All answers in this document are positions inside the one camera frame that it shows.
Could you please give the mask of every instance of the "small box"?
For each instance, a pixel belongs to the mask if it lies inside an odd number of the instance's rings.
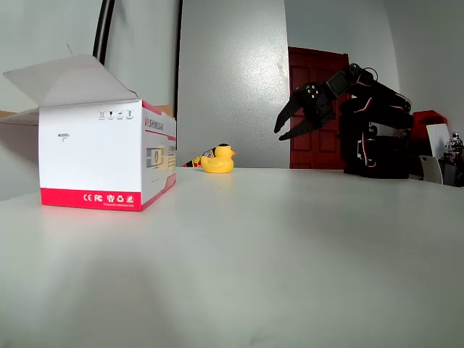
[[[39,106],[0,122],[38,125],[42,204],[142,211],[175,184],[175,120],[94,57],[4,76]]]

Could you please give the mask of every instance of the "white chair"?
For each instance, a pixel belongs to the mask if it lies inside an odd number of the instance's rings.
[[[423,180],[443,185],[443,175],[438,159],[432,156],[419,156],[423,169]]]

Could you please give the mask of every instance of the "wooden door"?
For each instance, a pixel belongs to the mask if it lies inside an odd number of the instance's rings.
[[[306,82],[323,82],[349,65],[348,54],[337,54],[314,49],[289,47],[290,89],[293,92]],[[290,168],[294,169],[343,169],[340,154],[339,115],[340,104],[348,96],[333,102],[336,119],[324,128],[293,138],[290,146]],[[291,118],[291,127],[303,121],[301,109]]]

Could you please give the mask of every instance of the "black pole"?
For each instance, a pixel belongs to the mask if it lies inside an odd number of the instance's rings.
[[[174,81],[174,118],[177,120],[178,89],[179,89],[179,61],[181,58],[181,28],[182,28],[183,0],[179,0],[179,12],[177,17],[177,38],[175,43],[175,81]]]
[[[103,65],[105,58],[107,57],[109,27],[111,26],[111,18],[113,16],[114,8],[115,0],[103,0],[101,3],[99,24],[96,27],[94,57]]]

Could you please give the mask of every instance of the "open box flap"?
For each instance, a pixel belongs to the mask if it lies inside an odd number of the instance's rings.
[[[138,100],[90,55],[33,65],[4,76],[40,107]]]
[[[11,125],[38,125],[38,109],[13,113],[0,112],[0,123]]]

